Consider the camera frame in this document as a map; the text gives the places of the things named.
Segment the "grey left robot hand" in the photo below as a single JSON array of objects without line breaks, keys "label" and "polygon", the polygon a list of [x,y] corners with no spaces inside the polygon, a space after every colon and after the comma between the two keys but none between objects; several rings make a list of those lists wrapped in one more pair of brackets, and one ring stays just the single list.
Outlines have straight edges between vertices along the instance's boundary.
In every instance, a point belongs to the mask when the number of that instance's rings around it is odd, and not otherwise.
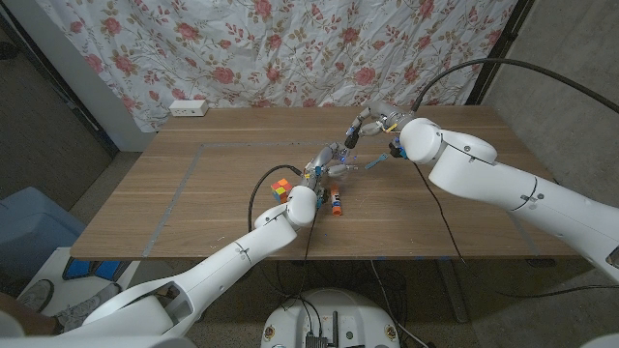
[{"label": "grey left robot hand", "polygon": [[304,168],[300,185],[318,190],[330,180],[343,180],[349,172],[359,169],[352,150],[339,142],[325,146]]}]

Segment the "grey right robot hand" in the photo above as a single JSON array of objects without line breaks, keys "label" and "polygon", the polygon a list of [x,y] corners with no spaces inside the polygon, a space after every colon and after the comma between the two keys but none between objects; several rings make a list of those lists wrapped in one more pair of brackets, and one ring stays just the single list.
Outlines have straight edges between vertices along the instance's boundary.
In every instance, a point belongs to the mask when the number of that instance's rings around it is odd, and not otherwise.
[{"label": "grey right robot hand", "polygon": [[404,111],[383,101],[373,101],[353,120],[345,135],[354,137],[375,136],[380,132],[400,132],[415,118],[413,111]]}]

